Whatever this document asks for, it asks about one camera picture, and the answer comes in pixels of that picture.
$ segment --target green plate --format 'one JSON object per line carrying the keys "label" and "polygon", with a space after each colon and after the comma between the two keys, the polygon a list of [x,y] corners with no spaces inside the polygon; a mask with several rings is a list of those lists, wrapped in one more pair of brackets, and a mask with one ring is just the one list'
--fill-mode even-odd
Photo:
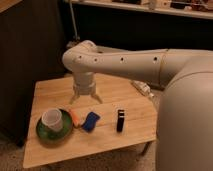
{"label": "green plate", "polygon": [[55,143],[62,140],[65,136],[67,136],[73,129],[73,121],[70,117],[69,113],[65,110],[60,109],[62,112],[63,119],[63,128],[59,132],[54,132],[47,128],[42,122],[41,118],[39,119],[36,125],[36,133],[39,139],[45,143]]}

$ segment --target speckled floor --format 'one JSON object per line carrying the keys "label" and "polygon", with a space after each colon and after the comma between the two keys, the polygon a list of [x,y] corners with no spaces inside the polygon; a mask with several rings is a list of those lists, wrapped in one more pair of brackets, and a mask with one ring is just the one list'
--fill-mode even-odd
{"label": "speckled floor", "polygon": [[[156,108],[159,106],[160,91],[154,91],[153,100]],[[142,157],[144,144],[117,149],[105,153],[90,155],[67,160],[49,166],[23,169],[24,147],[18,148],[14,144],[0,140],[0,170],[2,171],[154,171],[155,170],[155,142],[148,153]]]}

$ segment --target table top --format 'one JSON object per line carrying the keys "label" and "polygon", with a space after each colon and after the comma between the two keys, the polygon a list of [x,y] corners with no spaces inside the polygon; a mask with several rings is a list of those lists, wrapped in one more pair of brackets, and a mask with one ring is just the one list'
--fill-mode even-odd
{"label": "table top", "polygon": [[[36,83],[25,146],[24,168],[155,140],[157,113],[152,102],[142,96],[128,79],[95,74],[95,80],[103,104],[99,104],[90,96],[81,96],[72,105],[69,104],[74,94],[72,77]],[[81,122],[91,111],[100,115],[101,119],[91,133],[75,128],[57,146],[43,145],[36,135],[36,124],[44,111],[54,107],[67,111],[72,109]],[[122,133],[116,132],[118,109],[125,110]]]}

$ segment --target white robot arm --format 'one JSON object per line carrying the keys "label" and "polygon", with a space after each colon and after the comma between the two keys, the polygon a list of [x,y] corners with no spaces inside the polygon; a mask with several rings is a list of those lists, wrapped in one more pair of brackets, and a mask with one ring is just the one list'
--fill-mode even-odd
{"label": "white robot arm", "polygon": [[84,41],[64,53],[63,63],[73,72],[77,96],[95,95],[94,72],[165,88],[158,112],[157,171],[213,170],[212,51],[98,53],[93,42]]}

